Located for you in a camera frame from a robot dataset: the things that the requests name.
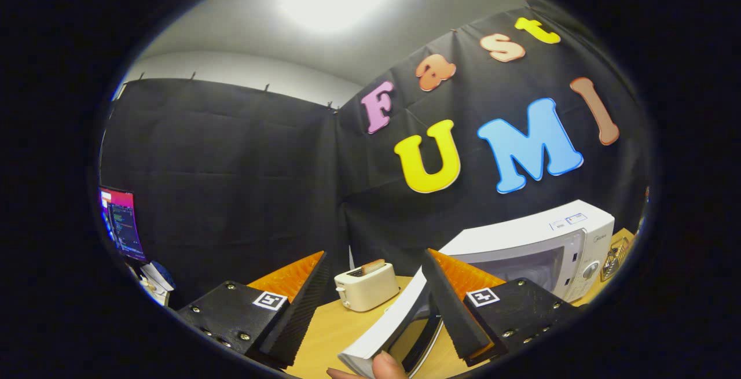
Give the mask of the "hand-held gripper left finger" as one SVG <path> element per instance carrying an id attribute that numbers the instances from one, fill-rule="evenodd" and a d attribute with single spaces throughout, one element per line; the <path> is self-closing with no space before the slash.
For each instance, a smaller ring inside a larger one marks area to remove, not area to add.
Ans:
<path id="1" fill-rule="evenodd" d="M 294 365 L 329 277 L 327 255 L 318 251 L 249 284 L 225 281 L 177 313 L 216 345 L 285 369 Z"/>

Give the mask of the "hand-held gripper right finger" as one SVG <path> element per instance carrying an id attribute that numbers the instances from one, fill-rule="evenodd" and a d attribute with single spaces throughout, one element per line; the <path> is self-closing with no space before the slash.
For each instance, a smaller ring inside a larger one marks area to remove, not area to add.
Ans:
<path id="1" fill-rule="evenodd" d="M 503 281 L 434 249 L 421 270 L 467 366 L 511 357 L 579 318 L 579 307 L 526 277 Z"/>

